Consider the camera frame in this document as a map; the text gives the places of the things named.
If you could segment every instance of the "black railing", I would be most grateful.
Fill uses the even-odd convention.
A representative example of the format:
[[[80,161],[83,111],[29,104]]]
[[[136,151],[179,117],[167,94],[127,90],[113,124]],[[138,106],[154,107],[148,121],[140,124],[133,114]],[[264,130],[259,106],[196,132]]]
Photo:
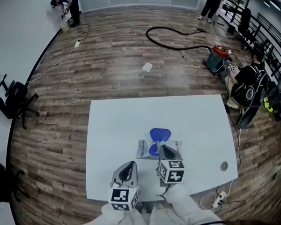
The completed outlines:
[[[233,1],[225,0],[222,14],[228,18],[230,24],[235,24],[238,27],[241,22],[240,14],[242,10],[243,8]],[[268,33],[269,36],[266,36],[261,29]],[[251,16],[249,31],[256,38],[256,42],[264,47],[265,59],[272,71],[271,76],[278,79],[281,75],[281,33],[262,15],[259,15],[257,19]],[[271,37],[276,42],[279,47],[278,50],[268,37]]]

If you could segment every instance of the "person bending over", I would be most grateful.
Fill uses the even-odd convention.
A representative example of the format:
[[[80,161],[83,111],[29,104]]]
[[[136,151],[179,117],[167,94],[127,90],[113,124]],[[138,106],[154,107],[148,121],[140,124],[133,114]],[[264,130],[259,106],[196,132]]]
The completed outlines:
[[[201,13],[201,16],[198,17],[198,19],[202,20],[209,11],[207,22],[211,23],[211,19],[212,19],[213,15],[215,14],[215,12],[217,11],[217,9],[219,8],[221,1],[224,1],[224,0],[207,0],[206,5],[203,8],[203,11]]]
[[[258,82],[259,71],[265,70],[264,49],[255,45],[251,52],[252,64],[245,66],[240,71],[236,68],[225,78],[226,86],[230,95],[227,106],[238,109],[247,102],[246,88]]]
[[[63,2],[67,3],[67,8],[65,10]],[[80,24],[80,15],[79,15],[79,5],[78,0],[52,0],[51,6],[60,6],[61,12],[67,14],[71,11],[71,15],[73,18],[73,23],[71,27],[77,27]]]

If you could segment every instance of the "black hose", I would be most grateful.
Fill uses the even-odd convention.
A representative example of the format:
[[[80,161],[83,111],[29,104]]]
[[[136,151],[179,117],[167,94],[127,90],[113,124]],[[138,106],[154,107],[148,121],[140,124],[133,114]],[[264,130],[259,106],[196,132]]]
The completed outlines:
[[[154,29],[166,29],[166,30],[171,30],[171,31],[174,31],[174,32],[176,32],[176,33],[179,33],[179,34],[181,34],[181,35],[191,35],[191,34],[195,34],[195,33],[199,33],[199,32],[204,32],[204,30],[200,30],[200,29],[198,29],[198,32],[194,32],[194,33],[183,33],[183,32],[180,32],[180,31],[178,31],[178,30],[176,30],[176,29],[173,29],[173,28],[167,28],[167,27],[152,27],[152,28],[149,28],[148,30],[147,30],[147,32],[146,32],[146,36],[147,36],[147,38],[151,41],[151,42],[153,42],[153,43],[155,43],[155,44],[157,44],[157,45],[160,45],[161,47],[166,47],[166,48],[169,48],[169,49],[173,49],[173,50],[190,50],[190,49],[195,49],[195,48],[207,48],[210,52],[211,52],[211,47],[209,47],[209,46],[205,46],[205,45],[199,45],[199,46],[192,46],[192,47],[187,47],[187,48],[180,48],[180,47],[171,47],[171,46],[167,46],[167,45],[164,45],[164,44],[161,44],[161,43],[159,43],[159,42],[156,42],[153,38],[151,38],[150,36],[149,36],[149,32],[151,31],[151,30],[154,30]]]

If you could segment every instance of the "extension cord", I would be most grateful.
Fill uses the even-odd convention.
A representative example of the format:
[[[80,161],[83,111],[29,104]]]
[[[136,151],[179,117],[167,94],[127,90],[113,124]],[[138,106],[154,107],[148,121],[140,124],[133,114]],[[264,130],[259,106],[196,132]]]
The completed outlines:
[[[225,197],[227,197],[227,194],[225,192],[220,192],[220,195],[217,196],[216,200],[212,204],[212,207],[217,208],[222,203]]]

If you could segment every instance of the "white table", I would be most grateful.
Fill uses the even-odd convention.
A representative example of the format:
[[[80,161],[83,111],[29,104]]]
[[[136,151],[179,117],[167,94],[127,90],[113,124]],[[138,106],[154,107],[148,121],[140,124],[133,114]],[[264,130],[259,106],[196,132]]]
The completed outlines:
[[[228,117],[220,95],[147,97],[91,102],[86,154],[87,198],[107,201],[113,173],[134,160],[140,202],[162,200],[156,160],[137,159],[139,139],[152,128],[167,128],[182,141],[184,183],[189,194],[237,178],[237,162]],[[223,162],[228,169],[221,171]]]

